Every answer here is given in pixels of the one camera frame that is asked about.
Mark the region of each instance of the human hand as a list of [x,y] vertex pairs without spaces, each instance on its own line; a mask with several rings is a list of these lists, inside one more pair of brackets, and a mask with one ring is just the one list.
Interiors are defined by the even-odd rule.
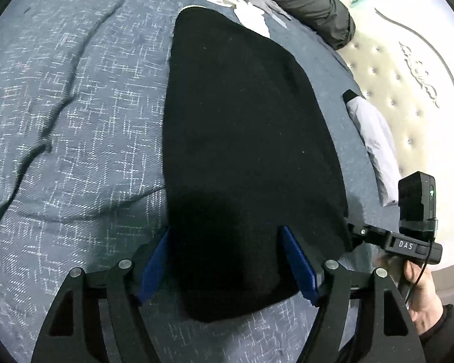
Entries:
[[[417,281],[421,270],[415,263],[405,262],[405,278],[411,283]],[[415,325],[417,334],[421,335],[433,327],[441,319],[443,311],[441,299],[436,293],[432,273],[426,268],[419,283],[414,287],[409,306],[410,318]]]

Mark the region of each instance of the patterned bedding fabric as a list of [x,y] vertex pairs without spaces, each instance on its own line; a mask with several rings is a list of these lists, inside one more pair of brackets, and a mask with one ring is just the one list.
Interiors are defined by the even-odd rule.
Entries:
[[[0,18],[0,339],[29,362],[67,272],[130,257],[165,220],[163,101],[174,21],[204,0],[13,0]],[[349,70],[310,29],[267,17],[271,39],[313,85],[338,152],[352,221],[397,226],[341,100]],[[345,258],[370,270],[371,251]],[[204,324],[168,283],[142,308],[163,362],[294,361],[316,309],[299,294],[248,317]],[[345,340],[354,330],[350,310]],[[120,361],[111,329],[111,361]]]

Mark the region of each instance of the finger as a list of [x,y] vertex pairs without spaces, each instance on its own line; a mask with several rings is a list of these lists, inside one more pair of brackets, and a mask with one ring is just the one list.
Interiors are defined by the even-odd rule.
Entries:
[[[416,265],[415,263],[411,261],[405,262],[404,266],[404,274],[405,278],[410,281],[411,283],[415,283],[417,281],[417,278],[419,278],[419,274],[421,272],[420,266]],[[419,280],[419,283],[417,284],[418,288],[424,289],[427,287],[427,285],[431,281],[431,273],[428,268],[424,270],[424,274]]]

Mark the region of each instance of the cream headboard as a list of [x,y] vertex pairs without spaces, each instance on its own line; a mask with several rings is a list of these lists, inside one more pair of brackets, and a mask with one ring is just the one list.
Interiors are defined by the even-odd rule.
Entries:
[[436,178],[437,240],[454,236],[454,84],[420,36],[373,8],[350,8],[354,39],[339,54],[386,118],[402,177]]

